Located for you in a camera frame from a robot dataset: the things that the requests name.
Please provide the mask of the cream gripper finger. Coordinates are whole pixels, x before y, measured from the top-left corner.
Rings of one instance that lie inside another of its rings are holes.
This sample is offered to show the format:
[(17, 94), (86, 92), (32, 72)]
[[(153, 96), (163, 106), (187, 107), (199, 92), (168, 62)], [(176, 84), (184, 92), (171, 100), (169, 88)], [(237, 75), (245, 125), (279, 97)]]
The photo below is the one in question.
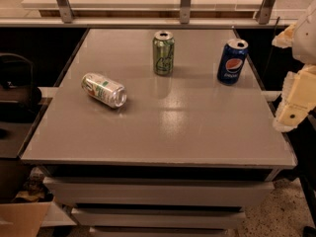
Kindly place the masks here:
[(304, 65), (297, 73), (288, 72), (280, 96), (273, 127), (279, 132), (289, 132), (316, 108), (316, 66)]
[(284, 31), (274, 37), (272, 45), (280, 48), (292, 47), (295, 24), (291, 24)]

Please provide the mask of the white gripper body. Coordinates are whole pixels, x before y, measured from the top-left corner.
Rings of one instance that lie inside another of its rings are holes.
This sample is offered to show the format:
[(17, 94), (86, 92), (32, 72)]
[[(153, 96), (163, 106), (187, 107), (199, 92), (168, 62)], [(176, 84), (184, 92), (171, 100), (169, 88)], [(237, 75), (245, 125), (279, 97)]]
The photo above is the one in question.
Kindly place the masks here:
[(298, 19), (292, 40), (292, 55), (305, 64), (316, 64), (316, 0)]

